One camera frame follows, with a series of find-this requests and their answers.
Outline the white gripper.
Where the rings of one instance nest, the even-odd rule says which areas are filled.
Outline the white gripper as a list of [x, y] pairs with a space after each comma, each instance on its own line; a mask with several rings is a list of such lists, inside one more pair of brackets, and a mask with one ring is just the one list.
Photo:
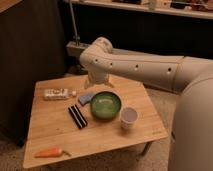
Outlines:
[[109, 75], [107, 73], [101, 72], [100, 70], [89, 70], [84, 83], [84, 88], [87, 89], [95, 84], [104, 84], [106, 86], [113, 87], [113, 84], [109, 81]]

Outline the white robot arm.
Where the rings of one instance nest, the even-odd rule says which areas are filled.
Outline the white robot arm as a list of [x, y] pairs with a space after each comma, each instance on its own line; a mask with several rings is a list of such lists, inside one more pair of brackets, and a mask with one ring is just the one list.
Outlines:
[[106, 83], [114, 74], [179, 94], [168, 171], [213, 171], [213, 60], [112, 50], [111, 42], [99, 37], [81, 53], [88, 83]]

